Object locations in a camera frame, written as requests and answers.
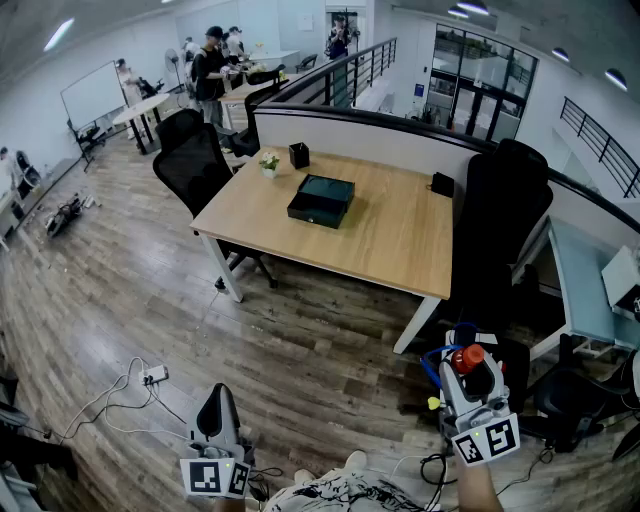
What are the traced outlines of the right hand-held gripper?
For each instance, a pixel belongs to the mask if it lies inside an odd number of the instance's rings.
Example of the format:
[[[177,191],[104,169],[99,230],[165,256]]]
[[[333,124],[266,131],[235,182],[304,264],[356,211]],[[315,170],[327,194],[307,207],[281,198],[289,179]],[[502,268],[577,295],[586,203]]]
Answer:
[[[440,433],[465,466],[487,464],[520,448],[517,414],[509,408],[503,372],[491,352],[464,377],[464,386],[448,359],[440,363],[439,377]],[[478,400],[471,410],[470,401]]]

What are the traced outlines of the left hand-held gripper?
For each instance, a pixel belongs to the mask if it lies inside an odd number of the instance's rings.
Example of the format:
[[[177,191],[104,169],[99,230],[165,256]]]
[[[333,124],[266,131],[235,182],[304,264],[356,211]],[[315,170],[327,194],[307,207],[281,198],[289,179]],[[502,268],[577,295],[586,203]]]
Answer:
[[[217,383],[196,416],[196,425],[206,441],[191,441],[196,453],[180,460],[183,485],[189,496],[222,499],[246,497],[255,464],[254,446],[239,437],[240,421],[230,389]]]

